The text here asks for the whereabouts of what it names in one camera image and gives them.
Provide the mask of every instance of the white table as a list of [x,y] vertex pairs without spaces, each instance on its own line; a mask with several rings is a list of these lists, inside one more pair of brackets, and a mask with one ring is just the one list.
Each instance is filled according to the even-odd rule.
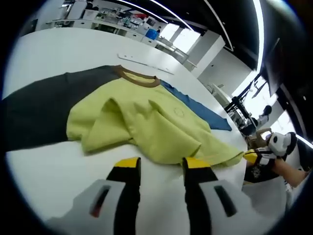
[[[131,61],[117,53],[140,54],[151,63],[171,67],[175,75]],[[245,151],[246,143],[235,124],[208,90],[172,56],[115,34],[82,28],[54,28],[22,37],[13,51],[5,75],[4,97],[43,78],[64,72],[82,71],[102,65],[119,65],[156,75],[184,94],[227,118],[233,131],[213,130],[222,141]],[[184,201],[182,170],[176,165],[159,165],[127,144],[92,156],[84,156],[78,142],[62,142],[34,149],[12,151],[6,159],[19,190],[43,220],[62,216],[75,196],[97,179],[105,179],[113,165],[124,158],[139,156],[141,200],[136,219],[138,235],[189,234]],[[219,179],[242,187],[246,161],[216,170]]]

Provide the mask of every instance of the desk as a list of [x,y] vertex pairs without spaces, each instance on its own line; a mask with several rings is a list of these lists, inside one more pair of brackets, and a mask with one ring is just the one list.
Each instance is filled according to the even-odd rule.
[[[138,54],[151,64],[171,67],[175,75],[119,59],[119,52]],[[233,131],[213,130],[213,133],[224,142],[246,150],[244,139],[222,106],[182,64],[146,44],[102,31],[53,28],[20,38],[8,64],[3,97],[47,77],[119,64],[135,72],[156,75],[227,118]],[[6,160],[30,208],[39,218],[47,220],[69,211],[73,198],[95,180],[105,179],[117,161],[134,156],[142,158],[136,233],[188,235],[189,218],[181,167],[155,164],[144,157],[136,146],[126,144],[84,156],[80,143],[68,141],[8,152]],[[226,179],[241,188],[245,167],[246,161],[242,159],[233,167],[215,172],[219,179]]]

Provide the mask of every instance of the blue sleeve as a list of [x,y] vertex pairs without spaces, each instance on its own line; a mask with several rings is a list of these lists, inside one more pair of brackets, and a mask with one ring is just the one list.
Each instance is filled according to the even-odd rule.
[[225,118],[217,115],[213,111],[209,110],[199,102],[191,99],[189,96],[179,92],[176,88],[172,87],[167,82],[161,80],[161,85],[169,91],[173,96],[182,101],[189,109],[191,109],[196,115],[205,120],[211,129],[213,130],[226,130],[231,131],[231,127]]

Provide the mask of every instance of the yellow t-shirt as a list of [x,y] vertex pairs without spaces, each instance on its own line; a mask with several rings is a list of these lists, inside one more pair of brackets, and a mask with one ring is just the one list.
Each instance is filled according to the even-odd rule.
[[67,137],[81,140],[85,152],[128,141],[161,164],[181,163],[182,158],[191,156],[210,165],[239,162],[242,152],[215,138],[207,122],[162,87],[156,77],[126,70],[120,75],[69,113]]

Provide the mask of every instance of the brown collar trim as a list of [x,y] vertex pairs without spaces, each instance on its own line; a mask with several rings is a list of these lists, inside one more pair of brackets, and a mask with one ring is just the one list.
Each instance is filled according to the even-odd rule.
[[[136,85],[139,85],[139,86],[142,86],[142,87],[157,87],[158,85],[161,84],[160,80],[156,76],[143,75],[143,74],[140,74],[138,72],[134,72],[134,71],[128,70],[128,69],[124,68],[121,65],[116,65],[116,66],[112,66],[112,67],[115,70],[115,72],[118,73],[121,77],[125,78],[127,81],[130,81],[130,82],[132,82],[132,83],[134,83]],[[130,77],[128,77],[125,74],[126,72],[130,73],[130,74],[133,74],[135,76],[138,76],[138,77],[143,77],[143,78],[146,78],[146,79],[154,79],[154,81],[150,82],[150,83],[140,82],[140,81],[137,81],[137,80],[134,80],[134,79],[131,79]]]

